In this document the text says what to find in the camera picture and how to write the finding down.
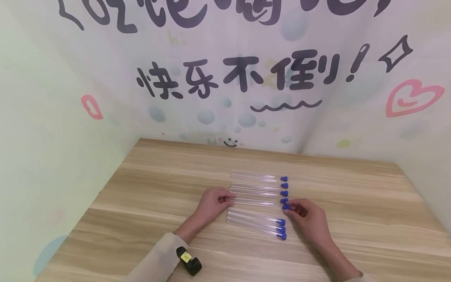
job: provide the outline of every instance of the yellow dot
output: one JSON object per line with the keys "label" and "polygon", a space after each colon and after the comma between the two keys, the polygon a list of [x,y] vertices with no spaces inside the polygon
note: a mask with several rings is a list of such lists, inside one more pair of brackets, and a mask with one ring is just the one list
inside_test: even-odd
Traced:
{"label": "yellow dot", "polygon": [[340,140],[335,146],[340,149],[348,148],[349,146],[351,146],[351,141],[346,139]]}

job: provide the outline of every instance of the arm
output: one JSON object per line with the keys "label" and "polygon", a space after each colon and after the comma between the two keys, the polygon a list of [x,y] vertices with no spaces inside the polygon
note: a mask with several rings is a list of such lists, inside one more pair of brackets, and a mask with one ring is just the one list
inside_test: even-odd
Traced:
{"label": "arm", "polygon": [[362,273],[335,245],[327,225],[326,213],[322,208],[308,199],[294,199],[287,204],[291,206],[291,210],[285,210],[284,213],[299,224],[305,238],[324,257],[338,281],[366,281]]}
{"label": "arm", "polygon": [[202,228],[234,205],[230,198],[235,197],[221,187],[205,190],[196,211],[174,233],[166,233],[124,282],[165,282],[180,261],[175,250],[180,246],[187,248]]}

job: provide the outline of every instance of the wooden table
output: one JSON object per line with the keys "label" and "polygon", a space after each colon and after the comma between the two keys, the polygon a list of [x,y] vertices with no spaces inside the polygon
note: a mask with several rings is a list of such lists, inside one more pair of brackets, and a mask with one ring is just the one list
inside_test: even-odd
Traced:
{"label": "wooden table", "polygon": [[[450,237],[393,163],[141,139],[37,282],[121,281],[207,187],[230,186],[232,169],[288,175],[290,198],[323,207],[335,242],[375,281],[451,281]],[[279,207],[261,209],[283,217]],[[191,278],[179,264],[169,281],[329,281],[289,222],[287,234],[240,229],[222,214],[190,245],[202,271]]]}

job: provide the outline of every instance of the heart outline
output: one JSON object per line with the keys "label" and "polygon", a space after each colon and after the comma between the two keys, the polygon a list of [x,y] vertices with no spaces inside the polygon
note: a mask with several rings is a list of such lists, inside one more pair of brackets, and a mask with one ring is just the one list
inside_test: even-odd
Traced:
{"label": "heart outline", "polygon": [[[410,98],[414,98],[414,97],[421,95],[423,93],[426,93],[426,92],[434,92],[435,95],[429,102],[427,102],[423,105],[420,105],[419,107],[404,110],[404,111],[394,112],[393,111],[393,101],[395,99],[395,95],[402,88],[404,88],[406,86],[412,87],[412,91],[410,92],[410,95],[409,95]],[[419,111],[422,111],[422,110],[430,107],[432,104],[437,102],[437,100],[440,99],[440,97],[442,97],[443,94],[445,93],[445,89],[442,86],[438,86],[438,85],[430,85],[430,86],[426,86],[426,87],[422,87],[422,86],[423,86],[423,84],[418,79],[409,79],[409,80],[402,82],[398,86],[396,86],[391,91],[390,95],[388,96],[387,104],[385,106],[385,115],[388,118],[391,118],[391,117],[405,116],[405,115],[417,113]],[[404,100],[402,98],[397,100],[397,104],[399,106],[402,106],[402,105],[413,106],[413,105],[416,105],[417,103],[418,103],[417,101],[416,102],[404,102]]]}

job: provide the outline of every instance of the sleeve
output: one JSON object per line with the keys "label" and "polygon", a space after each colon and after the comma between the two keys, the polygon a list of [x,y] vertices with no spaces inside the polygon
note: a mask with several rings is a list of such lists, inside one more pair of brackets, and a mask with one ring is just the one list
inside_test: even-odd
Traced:
{"label": "sleeve", "polygon": [[373,281],[374,280],[368,274],[362,273],[362,277],[353,278],[350,280],[346,280],[344,282],[373,282]]}
{"label": "sleeve", "polygon": [[166,282],[180,262],[175,251],[180,246],[188,247],[177,235],[166,233],[124,282]]}

